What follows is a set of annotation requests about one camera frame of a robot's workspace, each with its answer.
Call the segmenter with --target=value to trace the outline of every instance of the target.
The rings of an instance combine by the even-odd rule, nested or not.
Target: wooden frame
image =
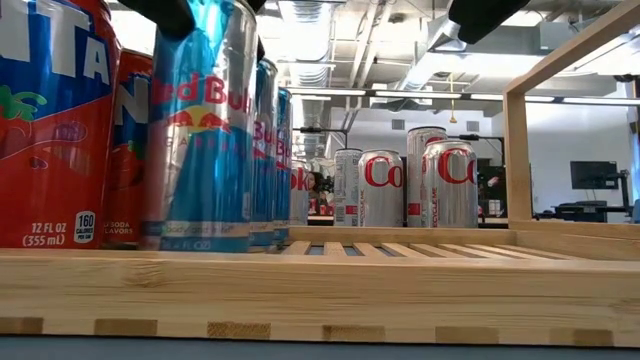
[[[588,225],[587,228],[580,228],[572,223],[549,225],[545,222],[531,221],[531,180],[525,108],[527,91],[628,31],[638,24],[639,19],[640,0],[626,0],[578,33],[571,41],[545,57],[527,74],[507,85],[503,106],[510,228],[611,237],[622,234],[624,237],[640,239],[640,226],[637,225],[598,225],[597,228]]]
[[[359,230],[293,227],[279,255],[0,250],[0,334],[640,347],[640,241]]]

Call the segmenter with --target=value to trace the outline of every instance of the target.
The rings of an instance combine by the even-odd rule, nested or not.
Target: soda can
[[[423,227],[421,193],[422,155],[427,145],[438,140],[446,140],[445,129],[438,126],[422,126],[409,130],[407,135],[407,226]]]
[[[427,146],[422,156],[426,189],[422,217],[427,227],[478,226],[476,159],[466,141],[442,140]]]
[[[143,249],[249,247],[256,18],[244,1],[189,1],[195,30],[156,34]]]
[[[309,217],[309,170],[299,160],[291,162],[291,200],[289,224],[307,225]]]
[[[370,150],[358,162],[358,226],[402,227],[402,159],[391,150]]]
[[[103,247],[134,248],[140,238],[151,56],[124,49],[116,80]]]
[[[358,226],[358,161],[361,156],[360,149],[336,151],[334,226]]]
[[[267,59],[258,64],[257,117],[253,132],[253,180],[251,188],[251,246],[273,242],[273,201],[276,189],[276,136],[278,69]]]
[[[278,91],[278,126],[276,144],[276,198],[273,227],[274,240],[282,245],[289,237],[291,197],[291,93]]]
[[[97,248],[119,45],[104,1],[0,1],[0,247]]]

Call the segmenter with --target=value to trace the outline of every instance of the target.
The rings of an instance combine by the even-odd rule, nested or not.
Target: computer monitor
[[[571,188],[574,190],[618,190],[615,161],[571,161]]]

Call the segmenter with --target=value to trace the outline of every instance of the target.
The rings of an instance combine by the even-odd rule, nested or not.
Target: gray surface
[[[637,360],[639,350],[0,337],[1,360]]]

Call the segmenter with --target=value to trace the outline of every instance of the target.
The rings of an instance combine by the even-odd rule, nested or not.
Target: wooden tray
[[[640,347],[640,241],[291,235],[280,254],[2,250],[0,333]]]

